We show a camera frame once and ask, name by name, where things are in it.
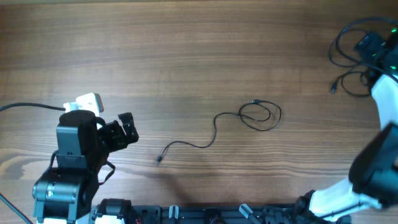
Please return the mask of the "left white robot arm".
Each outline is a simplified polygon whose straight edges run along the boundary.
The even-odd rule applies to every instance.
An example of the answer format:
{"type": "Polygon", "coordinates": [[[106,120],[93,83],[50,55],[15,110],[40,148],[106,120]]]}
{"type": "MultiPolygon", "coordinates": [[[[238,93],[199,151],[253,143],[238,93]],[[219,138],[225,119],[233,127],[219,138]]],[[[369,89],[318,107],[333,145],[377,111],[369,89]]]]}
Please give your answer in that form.
{"type": "Polygon", "coordinates": [[[34,217],[38,223],[54,218],[75,223],[91,211],[92,199],[102,184],[98,174],[110,153],[135,143],[139,135],[131,113],[106,123],[94,112],[75,110],[59,118],[58,149],[50,165],[32,189],[34,217]]]}

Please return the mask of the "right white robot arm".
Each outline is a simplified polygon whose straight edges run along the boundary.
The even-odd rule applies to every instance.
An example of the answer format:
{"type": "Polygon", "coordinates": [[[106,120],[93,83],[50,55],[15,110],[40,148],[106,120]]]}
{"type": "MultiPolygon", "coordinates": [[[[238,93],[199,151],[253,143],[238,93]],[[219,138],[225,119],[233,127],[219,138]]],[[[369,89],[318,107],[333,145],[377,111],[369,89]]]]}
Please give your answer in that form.
{"type": "Polygon", "coordinates": [[[352,163],[348,177],[297,199],[293,223],[349,223],[352,213],[397,205],[397,29],[368,32],[355,46],[368,67],[369,94],[381,130],[352,163]]]}

